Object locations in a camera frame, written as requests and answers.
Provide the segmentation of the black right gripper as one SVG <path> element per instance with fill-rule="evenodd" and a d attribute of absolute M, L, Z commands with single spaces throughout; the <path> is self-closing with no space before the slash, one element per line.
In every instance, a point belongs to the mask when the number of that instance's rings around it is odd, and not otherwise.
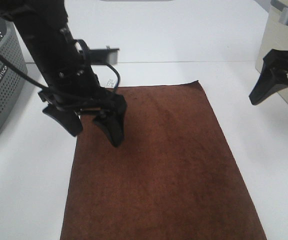
<path fill-rule="evenodd" d="M 271 95 L 288 88 L 288 50 L 271 49 L 263 58 L 263 67 L 249 94 L 252 105 L 258 105 Z"/>

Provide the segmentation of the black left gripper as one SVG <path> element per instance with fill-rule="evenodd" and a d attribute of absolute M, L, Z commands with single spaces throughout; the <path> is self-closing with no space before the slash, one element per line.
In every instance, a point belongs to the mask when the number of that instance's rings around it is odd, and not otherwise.
<path fill-rule="evenodd" d="M 106 135 L 114 147 L 119 147 L 125 139 L 124 119 L 127 102 L 114 90 L 100 87 L 90 96 L 77 96 L 54 89 L 43 89 L 38 93 L 47 103 L 42 112 L 59 123 L 71 136 L 83 131 L 80 114 L 98 115 L 92 121 Z"/>

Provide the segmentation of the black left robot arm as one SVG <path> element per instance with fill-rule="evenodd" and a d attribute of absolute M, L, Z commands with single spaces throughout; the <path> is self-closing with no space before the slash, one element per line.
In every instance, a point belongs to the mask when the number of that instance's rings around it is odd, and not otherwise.
<path fill-rule="evenodd" d="M 124 140 L 127 103 L 115 90 L 100 86 L 93 65 L 110 69 L 117 63 L 118 49 L 90 49 L 74 39 L 62 0 L 0 0 L 0 17 L 13 22 L 46 85 L 39 97 L 47 102 L 44 114 L 72 136 L 83 130 L 81 115 L 93 122 L 114 147 Z"/>

